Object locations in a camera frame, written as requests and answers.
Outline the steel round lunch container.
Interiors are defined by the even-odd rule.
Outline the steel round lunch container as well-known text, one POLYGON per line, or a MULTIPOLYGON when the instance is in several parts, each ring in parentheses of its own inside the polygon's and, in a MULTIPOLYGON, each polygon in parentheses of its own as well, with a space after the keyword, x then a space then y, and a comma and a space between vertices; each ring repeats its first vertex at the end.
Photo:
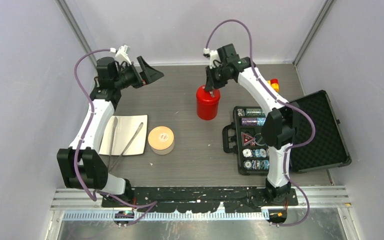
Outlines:
POLYGON ((175 147, 175 143, 172 142, 170 145, 151 145, 150 144, 149 146, 155 154, 163 156, 173 151, 175 147))

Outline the metal tongs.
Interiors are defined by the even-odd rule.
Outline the metal tongs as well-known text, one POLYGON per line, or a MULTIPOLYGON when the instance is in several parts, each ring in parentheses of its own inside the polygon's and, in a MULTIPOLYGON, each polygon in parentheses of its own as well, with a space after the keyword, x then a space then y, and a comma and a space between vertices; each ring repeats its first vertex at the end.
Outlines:
POLYGON ((107 151, 109 171, 114 169, 123 156, 144 153, 147 126, 147 115, 114 116, 112 118, 107 151))

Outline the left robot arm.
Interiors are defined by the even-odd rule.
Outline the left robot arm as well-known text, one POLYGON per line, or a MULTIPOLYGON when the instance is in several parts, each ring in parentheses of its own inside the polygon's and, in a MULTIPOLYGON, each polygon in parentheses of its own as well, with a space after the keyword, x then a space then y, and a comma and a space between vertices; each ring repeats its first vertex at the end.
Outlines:
POLYGON ((121 91, 149 85, 164 77, 141 56, 137 57, 141 71, 127 61, 102 57, 96 62, 97 76, 91 93, 87 115, 69 147, 58 150, 56 158, 62 179, 70 189, 93 189, 114 195, 121 207, 133 202, 130 182, 109 173, 99 155, 105 128, 113 116, 121 98, 121 91))

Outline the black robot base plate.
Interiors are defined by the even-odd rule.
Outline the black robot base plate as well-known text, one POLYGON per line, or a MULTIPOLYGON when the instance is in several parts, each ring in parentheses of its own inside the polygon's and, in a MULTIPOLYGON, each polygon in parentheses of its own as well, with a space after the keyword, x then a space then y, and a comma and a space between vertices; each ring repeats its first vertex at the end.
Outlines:
POLYGON ((139 206, 143 213, 149 204, 152 213, 214 213, 223 207, 226 213, 253 213, 262 207, 285 209, 298 205, 294 189, 285 196, 269 202, 264 187, 257 186, 205 186, 205 187, 136 187, 118 196, 119 199, 139 206))

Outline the red tall cup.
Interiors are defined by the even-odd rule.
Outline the red tall cup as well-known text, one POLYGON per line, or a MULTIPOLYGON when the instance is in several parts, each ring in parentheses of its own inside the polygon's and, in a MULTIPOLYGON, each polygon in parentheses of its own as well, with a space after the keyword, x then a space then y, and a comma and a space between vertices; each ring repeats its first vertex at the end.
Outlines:
POLYGON ((197 100, 196 113, 197 116, 206 121, 214 119, 218 114, 219 100, 197 100))

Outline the red round lid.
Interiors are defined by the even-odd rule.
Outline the red round lid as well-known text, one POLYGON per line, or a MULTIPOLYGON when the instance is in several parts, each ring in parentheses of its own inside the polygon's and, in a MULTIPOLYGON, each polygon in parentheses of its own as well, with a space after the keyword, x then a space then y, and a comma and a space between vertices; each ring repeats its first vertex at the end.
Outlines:
POLYGON ((198 105, 216 105, 221 99, 221 92, 218 89, 205 91, 205 86, 202 85, 198 87, 195 97, 198 105))

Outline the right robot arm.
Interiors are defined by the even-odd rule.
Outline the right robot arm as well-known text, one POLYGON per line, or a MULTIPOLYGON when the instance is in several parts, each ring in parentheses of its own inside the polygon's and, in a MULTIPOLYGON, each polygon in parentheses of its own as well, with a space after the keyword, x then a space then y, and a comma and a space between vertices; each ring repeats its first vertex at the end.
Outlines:
POLYGON ((286 151, 298 131, 298 105, 288 106, 288 101, 263 78, 250 57, 241 58, 233 44, 217 50, 206 47, 203 56, 209 60, 205 68, 205 92, 212 93, 234 80, 250 93, 263 111, 265 122, 260 133, 269 149, 265 198, 271 205, 279 205, 291 191, 286 151))

